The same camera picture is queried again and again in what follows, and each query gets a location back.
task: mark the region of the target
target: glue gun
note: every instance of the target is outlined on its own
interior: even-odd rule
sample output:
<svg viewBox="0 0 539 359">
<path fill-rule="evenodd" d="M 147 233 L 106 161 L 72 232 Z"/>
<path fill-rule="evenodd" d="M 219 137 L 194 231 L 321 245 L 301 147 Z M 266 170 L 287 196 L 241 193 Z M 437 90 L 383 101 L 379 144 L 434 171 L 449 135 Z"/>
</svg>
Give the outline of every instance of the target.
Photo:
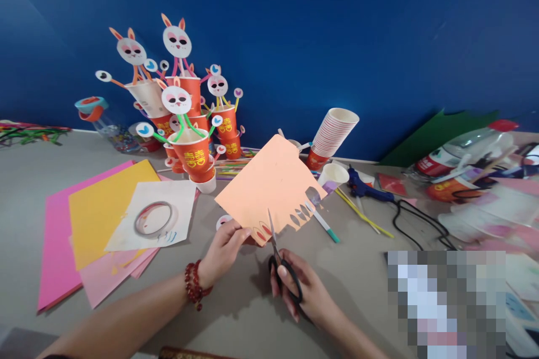
<svg viewBox="0 0 539 359">
<path fill-rule="evenodd" d="M 393 202 L 395 196 L 390 192 L 383 192 L 375 190 L 374 188 L 369 187 L 365 184 L 360 178 L 358 172 L 352 168 L 352 165 L 349 165 L 348 174 L 350 178 L 348 179 L 348 186 L 351 188 L 351 193 L 353 196 L 370 196 L 374 199 L 377 199 L 381 202 Z"/>
</svg>

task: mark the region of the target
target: fingernail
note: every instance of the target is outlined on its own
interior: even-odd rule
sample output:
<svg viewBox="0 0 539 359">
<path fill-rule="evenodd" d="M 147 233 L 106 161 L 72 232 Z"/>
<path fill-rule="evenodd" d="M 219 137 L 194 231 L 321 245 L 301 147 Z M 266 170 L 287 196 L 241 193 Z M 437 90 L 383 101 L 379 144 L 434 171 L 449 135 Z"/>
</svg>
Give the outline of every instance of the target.
<svg viewBox="0 0 539 359">
<path fill-rule="evenodd" d="M 286 268 L 282 265 L 280 265 L 278 268 L 277 268 L 277 272 L 279 273 L 279 276 L 281 278 L 286 278 L 288 276 L 288 271 L 286 270 Z"/>
</svg>

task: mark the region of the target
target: scissors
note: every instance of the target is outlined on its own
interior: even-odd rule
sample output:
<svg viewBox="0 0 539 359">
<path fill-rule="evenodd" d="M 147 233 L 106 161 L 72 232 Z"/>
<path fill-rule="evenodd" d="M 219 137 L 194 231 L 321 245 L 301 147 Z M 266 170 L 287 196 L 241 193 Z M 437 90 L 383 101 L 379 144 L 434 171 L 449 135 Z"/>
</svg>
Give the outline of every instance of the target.
<svg viewBox="0 0 539 359">
<path fill-rule="evenodd" d="M 271 267 L 275 268 L 275 274 L 277 275 L 276 276 L 277 284 L 279 286 L 279 289 L 282 289 L 282 280 L 279 277 L 279 274 L 277 273 L 277 268 L 279 267 L 279 265 L 282 265 L 286 268 L 286 270 L 292 277 L 292 280 L 296 284 L 296 287 L 298 288 L 297 296 L 293 294 L 291 291 L 289 291 L 290 298 L 292 299 L 293 303 L 297 307 L 299 307 L 299 304 L 303 301 L 302 287 L 299 283 L 299 279 L 298 279 L 298 276 L 296 275 L 296 272 L 294 272 L 294 269 L 292 268 L 292 265 L 290 265 L 287 260 L 282 259 L 281 256 L 279 255 L 279 250 L 277 248 L 277 242 L 276 242 L 276 237 L 275 237 L 275 229 L 273 228 L 273 220 L 271 219 L 271 213 L 270 213 L 269 208 L 268 208 L 268 215 L 269 215 L 269 225 L 271 226 L 271 233 L 272 233 L 271 245 L 273 246 L 273 255 L 269 257 L 269 262 L 268 262 L 269 272 L 271 273 Z"/>
</svg>

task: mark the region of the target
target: hand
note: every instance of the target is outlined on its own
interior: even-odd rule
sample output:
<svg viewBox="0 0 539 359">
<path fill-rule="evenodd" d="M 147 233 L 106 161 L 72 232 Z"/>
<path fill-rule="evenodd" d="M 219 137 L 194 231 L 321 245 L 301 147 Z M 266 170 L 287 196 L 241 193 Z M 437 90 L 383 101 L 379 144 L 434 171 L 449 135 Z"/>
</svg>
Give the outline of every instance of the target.
<svg viewBox="0 0 539 359">
<path fill-rule="evenodd" d="M 300 307 L 315 325 L 322 326 L 324 322 L 326 322 L 334 313 L 339 312 L 340 309 L 335 302 L 333 302 L 333 299 L 327 292 L 316 272 L 304 259 L 284 248 L 279 251 L 279 253 L 283 259 L 288 261 L 298 276 L 303 292 L 303 301 L 300 303 Z M 289 290 L 296 296 L 298 295 L 296 284 L 284 266 L 280 265 L 279 268 L 277 268 L 277 272 L 282 280 L 282 293 L 279 291 L 275 269 L 272 267 L 270 282 L 273 297 L 276 297 L 281 293 L 286 308 L 296 323 L 298 323 L 299 313 L 289 296 Z"/>
<path fill-rule="evenodd" d="M 228 272 L 250 234 L 250 228 L 241 228 L 235 220 L 226 222 L 217 230 L 206 256 L 198 266 L 200 287 L 208 289 Z"/>
</svg>

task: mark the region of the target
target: table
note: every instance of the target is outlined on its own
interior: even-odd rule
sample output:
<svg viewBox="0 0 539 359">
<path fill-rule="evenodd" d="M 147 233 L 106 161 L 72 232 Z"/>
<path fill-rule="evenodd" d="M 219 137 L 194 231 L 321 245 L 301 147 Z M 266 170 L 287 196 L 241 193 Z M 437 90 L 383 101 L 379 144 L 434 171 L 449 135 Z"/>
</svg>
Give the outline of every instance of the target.
<svg viewBox="0 0 539 359">
<path fill-rule="evenodd" d="M 155 169 L 165 168 L 165 153 L 135 156 L 116 152 L 94 133 L 73 132 L 60 138 L 63 146 L 37 142 L 0 149 L 0 323 L 60 335 L 92 313 L 84 291 L 79 291 L 45 314 L 36 316 L 43 243 L 45 198 L 102 173 L 127 160 L 148 158 Z M 363 172 L 396 175 L 399 168 L 353 163 Z M 165 176 L 179 180 L 171 172 Z M 226 186 L 218 181 L 211 195 L 195 204 L 188 239 L 162 248 L 139 280 L 128 279 L 102 306 L 183 271 L 202 257 L 225 214 L 214 197 Z M 363 199 L 366 214 L 395 235 L 376 234 L 332 194 L 323 202 L 322 216 L 341 239 L 335 244 L 315 221 L 300 231 L 287 228 L 281 247 L 305 258 L 319 274 L 337 304 L 391 358 L 413 358 L 406 335 L 398 331 L 397 310 L 388 305 L 387 270 L 382 253 L 413 250 L 391 225 L 395 207 Z M 440 249 L 434 230 L 405 214 L 401 227 L 424 247 Z M 238 358 L 338 357 L 330 341 L 315 327 L 295 324 L 280 300 L 271 296 L 267 260 L 271 248 L 242 247 L 230 272 L 204 300 L 204 310 L 187 307 L 156 334 L 142 352 L 156 354 L 169 345 Z"/>
</svg>

